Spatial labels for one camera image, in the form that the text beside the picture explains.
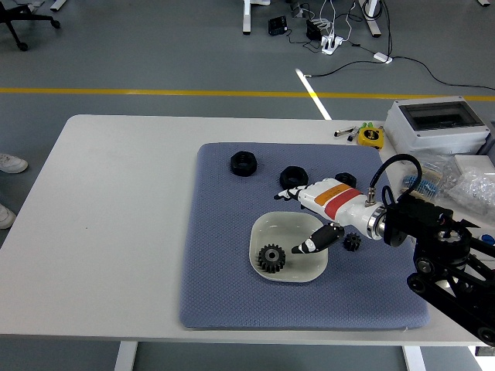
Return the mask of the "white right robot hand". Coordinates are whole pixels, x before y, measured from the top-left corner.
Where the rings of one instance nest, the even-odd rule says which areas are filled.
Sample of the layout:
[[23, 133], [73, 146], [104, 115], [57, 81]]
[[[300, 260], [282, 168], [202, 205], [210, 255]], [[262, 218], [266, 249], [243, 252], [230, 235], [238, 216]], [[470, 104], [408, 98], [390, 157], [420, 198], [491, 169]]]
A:
[[302, 185], [284, 190], [275, 199], [300, 202], [301, 207], [314, 212], [329, 224], [320, 227], [304, 242], [292, 248], [293, 254], [314, 254], [327, 249], [344, 235], [344, 228], [352, 226], [364, 236], [377, 240], [374, 213], [380, 207], [375, 203], [366, 204], [367, 196], [333, 178], [327, 178], [311, 185]]

